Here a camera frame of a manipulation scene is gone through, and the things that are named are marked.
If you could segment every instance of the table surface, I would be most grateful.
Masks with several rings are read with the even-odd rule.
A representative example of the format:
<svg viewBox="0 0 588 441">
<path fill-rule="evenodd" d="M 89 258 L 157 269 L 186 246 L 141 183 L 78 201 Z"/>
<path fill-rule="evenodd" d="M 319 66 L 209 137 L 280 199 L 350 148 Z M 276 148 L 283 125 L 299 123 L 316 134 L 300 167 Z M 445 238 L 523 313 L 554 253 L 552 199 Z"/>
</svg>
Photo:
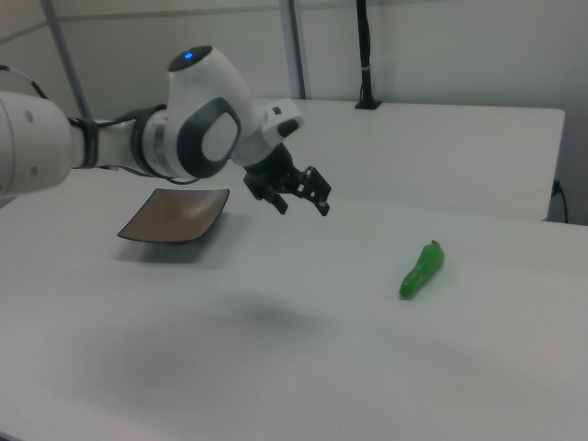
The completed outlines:
<svg viewBox="0 0 588 441">
<path fill-rule="evenodd" d="M 542 220 L 548 215 L 564 112 L 548 108 L 296 102 L 305 126 L 287 138 L 335 197 Z"/>
<path fill-rule="evenodd" d="M 585 439 L 585 227 L 344 198 L 280 216 L 236 186 L 200 241 L 118 238 L 156 187 L 74 171 L 0 210 L 0 431 Z M 432 239 L 443 268 L 399 300 Z"/>
</svg>

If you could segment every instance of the white wall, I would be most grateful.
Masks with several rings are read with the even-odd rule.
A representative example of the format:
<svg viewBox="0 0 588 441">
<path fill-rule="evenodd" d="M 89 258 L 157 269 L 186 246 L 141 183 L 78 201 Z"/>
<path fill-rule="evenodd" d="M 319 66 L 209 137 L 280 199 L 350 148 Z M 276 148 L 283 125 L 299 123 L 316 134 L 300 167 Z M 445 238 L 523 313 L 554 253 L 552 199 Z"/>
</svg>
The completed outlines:
<svg viewBox="0 0 588 441">
<path fill-rule="evenodd" d="M 169 62 L 204 44 L 229 57 L 255 96 L 300 93 L 288 57 L 281 1 L 54 4 L 94 118 L 166 102 Z"/>
<path fill-rule="evenodd" d="M 74 94 L 38 0 L 0 1 L 0 64 L 25 72 L 63 111 L 79 116 Z M 27 82 L 6 72 L 0 73 L 0 90 L 35 95 Z"/>
<path fill-rule="evenodd" d="M 300 0 L 311 98 L 357 100 L 355 3 Z M 377 98 L 565 110 L 557 175 L 571 220 L 588 224 L 588 1 L 368 4 Z M 550 217 L 561 219 L 560 199 Z"/>
</svg>

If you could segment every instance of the white table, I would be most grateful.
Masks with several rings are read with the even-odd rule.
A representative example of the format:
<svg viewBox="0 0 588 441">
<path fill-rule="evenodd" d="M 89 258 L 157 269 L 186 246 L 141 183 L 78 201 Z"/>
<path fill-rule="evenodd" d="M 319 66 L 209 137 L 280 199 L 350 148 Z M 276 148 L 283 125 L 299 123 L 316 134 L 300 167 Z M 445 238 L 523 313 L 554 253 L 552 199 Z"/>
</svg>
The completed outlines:
<svg viewBox="0 0 588 441">
<path fill-rule="evenodd" d="M 542 220 L 564 113 L 548 108 L 297 101 L 306 125 L 288 138 L 339 198 Z"/>
<path fill-rule="evenodd" d="M 585 439 L 584 227 L 342 198 L 280 216 L 236 187 L 200 242 L 119 239 L 155 187 L 77 171 L 0 210 L 0 431 Z M 444 267 L 399 300 L 431 239 Z"/>
</svg>

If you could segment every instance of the square plate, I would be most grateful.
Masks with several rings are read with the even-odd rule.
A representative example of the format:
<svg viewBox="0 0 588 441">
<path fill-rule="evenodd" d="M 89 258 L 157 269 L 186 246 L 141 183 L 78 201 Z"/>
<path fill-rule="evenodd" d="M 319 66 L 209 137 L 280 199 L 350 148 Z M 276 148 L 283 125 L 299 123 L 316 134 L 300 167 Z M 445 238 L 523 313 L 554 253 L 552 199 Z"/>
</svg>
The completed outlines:
<svg viewBox="0 0 588 441">
<path fill-rule="evenodd" d="M 186 243 L 200 238 L 220 216 L 229 190 L 157 188 L 119 237 L 149 243 Z"/>
</svg>

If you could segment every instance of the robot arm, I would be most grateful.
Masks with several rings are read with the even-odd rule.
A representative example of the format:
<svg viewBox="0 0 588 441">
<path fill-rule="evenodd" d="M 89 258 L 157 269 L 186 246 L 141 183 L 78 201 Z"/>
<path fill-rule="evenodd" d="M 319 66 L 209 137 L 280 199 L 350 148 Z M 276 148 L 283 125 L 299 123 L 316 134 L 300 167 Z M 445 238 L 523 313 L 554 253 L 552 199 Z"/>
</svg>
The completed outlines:
<svg viewBox="0 0 588 441">
<path fill-rule="evenodd" d="M 66 118 L 48 99 L 0 92 L 0 197 L 60 184 L 72 168 L 122 166 L 162 178 L 205 178 L 232 159 L 257 199 L 280 213 L 282 193 L 311 201 L 322 215 L 331 187 L 301 172 L 282 143 L 303 124 L 289 99 L 256 104 L 231 62 L 210 46 L 169 65 L 167 106 L 115 121 Z"/>
</svg>

